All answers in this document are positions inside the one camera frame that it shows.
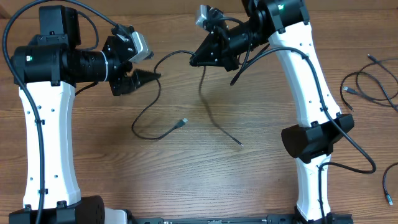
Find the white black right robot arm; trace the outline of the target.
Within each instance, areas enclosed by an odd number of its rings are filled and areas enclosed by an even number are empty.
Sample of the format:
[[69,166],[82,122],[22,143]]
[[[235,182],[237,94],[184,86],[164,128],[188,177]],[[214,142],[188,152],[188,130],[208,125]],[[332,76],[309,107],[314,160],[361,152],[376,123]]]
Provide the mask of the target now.
[[208,36],[190,59],[194,67],[215,66],[242,72],[238,56],[262,44],[277,55],[288,80],[297,124],[285,128],[282,142],[295,159],[298,200],[292,215],[268,217],[269,223],[352,223],[351,215],[331,211],[327,198],[328,162],[334,144],[354,125],[330,94],[315,48],[307,7],[302,0],[244,1],[249,17],[229,28],[222,11],[200,6],[195,23]]

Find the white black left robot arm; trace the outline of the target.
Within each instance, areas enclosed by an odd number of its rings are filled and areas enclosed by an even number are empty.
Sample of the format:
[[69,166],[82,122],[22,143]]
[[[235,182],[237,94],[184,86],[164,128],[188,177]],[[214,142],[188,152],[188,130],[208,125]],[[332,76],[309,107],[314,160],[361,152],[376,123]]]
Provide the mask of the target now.
[[134,223],[129,210],[104,206],[100,196],[83,197],[73,164],[72,109],[76,84],[107,82],[115,96],[158,79],[133,69],[152,58],[145,37],[113,23],[102,50],[81,49],[78,1],[51,6],[37,1],[40,32],[6,63],[19,87],[27,131],[28,171],[23,208],[10,223]]

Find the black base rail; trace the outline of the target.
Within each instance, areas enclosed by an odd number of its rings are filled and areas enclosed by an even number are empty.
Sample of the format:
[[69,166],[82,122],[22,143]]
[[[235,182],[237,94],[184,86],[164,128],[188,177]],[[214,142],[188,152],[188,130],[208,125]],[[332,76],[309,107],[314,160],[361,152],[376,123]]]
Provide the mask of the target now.
[[[164,218],[134,218],[128,223],[133,224],[296,224],[305,223],[299,221],[295,215],[268,215],[266,217],[240,217],[240,218],[185,218],[185,219],[164,219]],[[353,224],[352,215],[336,215],[335,213],[326,216],[326,223],[332,224]]]

